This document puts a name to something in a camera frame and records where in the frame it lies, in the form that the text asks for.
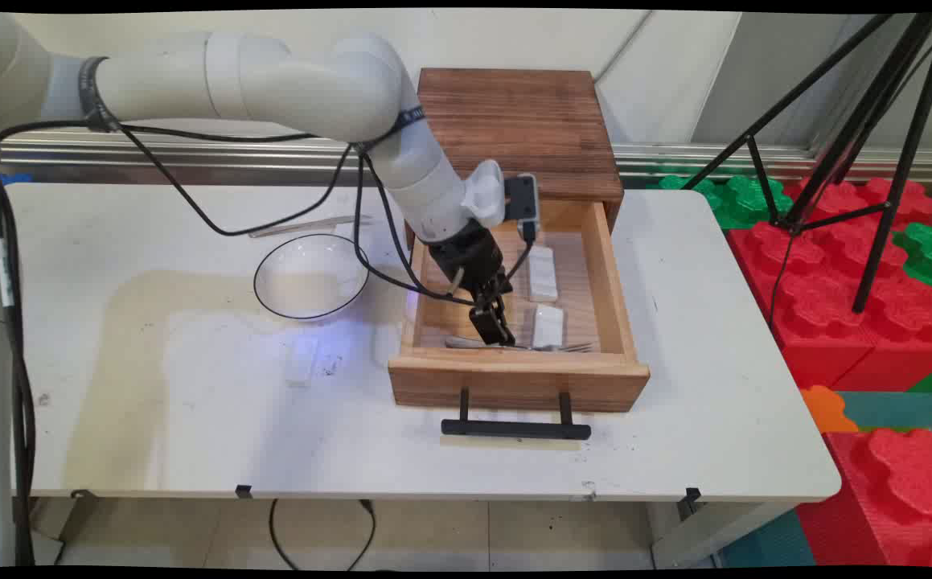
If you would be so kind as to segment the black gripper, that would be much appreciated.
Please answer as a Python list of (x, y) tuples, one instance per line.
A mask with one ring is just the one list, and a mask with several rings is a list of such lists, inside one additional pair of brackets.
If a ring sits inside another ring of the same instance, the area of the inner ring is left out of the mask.
[(494, 235), (476, 220), (450, 238), (429, 245), (437, 267), (479, 306), (470, 308), (470, 322), (486, 345), (514, 346), (502, 294), (511, 292), (503, 254)]

